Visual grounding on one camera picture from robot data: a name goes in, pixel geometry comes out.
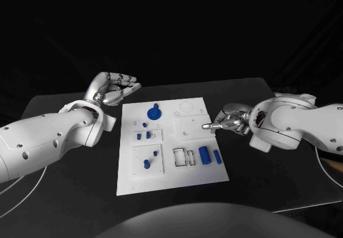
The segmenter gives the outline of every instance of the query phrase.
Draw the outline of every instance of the cable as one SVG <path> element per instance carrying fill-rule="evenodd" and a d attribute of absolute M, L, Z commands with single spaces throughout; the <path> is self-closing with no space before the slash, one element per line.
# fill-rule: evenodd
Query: cable
<path fill-rule="evenodd" d="M 316 149 L 316 154 L 318 154 L 318 159 L 319 159 L 320 167 L 322 167 L 325 173 L 328 174 L 328 171 L 326 171 L 326 169 L 325 169 L 325 167 L 323 167 L 323 165 L 322 165 L 318 147 L 315 147 L 315 149 Z M 332 176 L 331 176 L 329 174 L 328 174 L 328 177 L 329 177 L 329 178 L 332 179 L 332 181 L 343 188 L 343 186 L 336 182 L 336 180 L 332 178 Z"/>
<path fill-rule="evenodd" d="M 37 189 L 37 187 L 38 187 L 38 185 L 39 185 L 39 183 L 41 183 L 41 180 L 42 180 L 42 178 L 44 178 L 45 171 L 44 171 L 44 173 L 42 173 L 42 176 L 41 176 L 41 178 L 39 178 L 39 181 L 38 181 L 38 183 L 37 183 L 37 185 L 35 185 L 32 191 L 29 192 L 29 194 L 26 195 L 26 197 L 24 198 L 24 200 L 15 205 L 15 207 L 0 216 L 0 218 L 5 217 L 5 216 L 16 209 L 16 207 L 22 204 L 22 202 L 26 200 L 26 198 L 29 197 L 29 195 L 31 195 L 32 192 L 35 191 L 35 189 Z"/>
<path fill-rule="evenodd" d="M 25 176 L 19 178 L 19 180 L 0 192 L 0 195 L 16 185 L 16 183 L 24 179 Z"/>

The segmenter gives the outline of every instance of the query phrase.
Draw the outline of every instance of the dark tabletop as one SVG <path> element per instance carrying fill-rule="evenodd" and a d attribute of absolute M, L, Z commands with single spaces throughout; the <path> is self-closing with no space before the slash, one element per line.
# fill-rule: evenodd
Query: dark tabletop
<path fill-rule="evenodd" d="M 37 96 L 24 118 L 57 113 L 84 93 Z M 143 87 L 123 103 L 204 97 L 215 119 L 231 102 L 254 106 L 274 97 L 261 78 Z M 228 202 L 269 211 L 343 200 L 341 188 L 319 166 L 306 141 L 297 150 L 273 147 L 264 153 L 250 146 L 253 135 L 220 130 L 217 140 L 231 181 L 117 196 L 122 107 L 103 107 L 119 118 L 94 148 L 73 149 L 47 170 L 22 205 L 0 219 L 2 237 L 94 237 L 116 224 L 159 208 L 194 202 Z M 28 175 L 0 196 L 0 214 L 32 190 L 42 170 Z M 0 191 L 13 182 L 0 184 Z"/>

